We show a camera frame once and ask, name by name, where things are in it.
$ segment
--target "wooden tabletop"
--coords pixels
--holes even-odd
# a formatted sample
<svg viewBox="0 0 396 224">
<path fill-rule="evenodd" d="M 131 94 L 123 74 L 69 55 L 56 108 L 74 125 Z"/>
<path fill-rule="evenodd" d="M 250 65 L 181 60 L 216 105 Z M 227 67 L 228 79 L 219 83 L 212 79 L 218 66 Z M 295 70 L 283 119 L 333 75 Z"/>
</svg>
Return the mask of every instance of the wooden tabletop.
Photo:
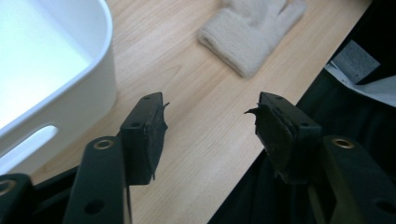
<svg viewBox="0 0 396 224">
<path fill-rule="evenodd" d="M 92 139 L 114 135 L 137 101 L 161 91 L 163 155 L 156 180 L 131 187 L 134 223 L 206 223 L 262 151 L 254 133 L 261 91 L 297 103 L 370 0 L 306 0 L 308 9 L 253 78 L 243 79 L 198 43 L 221 8 L 214 0 L 107 0 L 114 21 L 118 98 L 113 109 L 33 175 L 78 165 Z"/>
</svg>

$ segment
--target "white plastic bin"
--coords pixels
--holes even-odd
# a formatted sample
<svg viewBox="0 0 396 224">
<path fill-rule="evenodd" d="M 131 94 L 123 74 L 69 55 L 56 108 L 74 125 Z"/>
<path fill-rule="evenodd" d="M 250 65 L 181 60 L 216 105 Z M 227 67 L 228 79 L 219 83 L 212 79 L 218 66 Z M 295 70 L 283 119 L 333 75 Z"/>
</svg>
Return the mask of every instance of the white plastic bin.
<svg viewBox="0 0 396 224">
<path fill-rule="evenodd" d="M 31 174 L 113 106 L 103 0 L 0 0 L 0 175 Z"/>
</svg>

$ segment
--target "beige cloth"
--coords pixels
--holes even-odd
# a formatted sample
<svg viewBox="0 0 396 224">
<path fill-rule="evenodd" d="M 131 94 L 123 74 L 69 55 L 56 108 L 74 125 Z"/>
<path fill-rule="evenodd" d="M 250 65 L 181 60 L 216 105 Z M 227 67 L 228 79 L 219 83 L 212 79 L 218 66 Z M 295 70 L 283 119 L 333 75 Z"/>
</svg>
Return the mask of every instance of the beige cloth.
<svg viewBox="0 0 396 224">
<path fill-rule="evenodd" d="M 199 41 L 242 77 L 252 77 L 305 12 L 304 0 L 223 0 Z"/>
</svg>

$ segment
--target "black cloth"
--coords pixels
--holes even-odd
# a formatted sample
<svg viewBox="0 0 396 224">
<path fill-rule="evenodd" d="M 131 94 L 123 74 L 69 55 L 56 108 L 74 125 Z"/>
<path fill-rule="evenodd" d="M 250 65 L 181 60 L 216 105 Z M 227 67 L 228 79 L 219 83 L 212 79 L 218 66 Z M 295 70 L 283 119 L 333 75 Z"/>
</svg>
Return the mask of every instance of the black cloth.
<svg viewBox="0 0 396 224">
<path fill-rule="evenodd" d="M 297 104 L 323 129 L 361 143 L 394 180 L 396 108 L 359 95 L 323 70 Z M 255 160 L 209 223 L 316 223 L 307 186 L 274 177 L 265 151 Z"/>
</svg>

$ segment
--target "wood grain surface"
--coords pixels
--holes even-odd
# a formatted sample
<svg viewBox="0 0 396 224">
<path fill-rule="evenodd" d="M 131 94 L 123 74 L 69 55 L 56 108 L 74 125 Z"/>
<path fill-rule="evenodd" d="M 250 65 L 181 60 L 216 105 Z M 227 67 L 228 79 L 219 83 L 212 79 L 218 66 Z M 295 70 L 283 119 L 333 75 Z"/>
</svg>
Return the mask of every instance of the wood grain surface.
<svg viewBox="0 0 396 224">
<path fill-rule="evenodd" d="M 131 187 L 134 223 L 206 223 L 262 151 L 254 133 L 261 91 L 298 102 L 370 4 L 306 0 L 304 17 L 253 78 L 243 79 L 198 43 L 217 0 L 107 0 L 114 21 L 118 98 L 113 109 L 33 175 L 38 183 L 77 166 L 92 139 L 114 135 L 144 95 L 165 102 L 156 180 Z"/>
</svg>

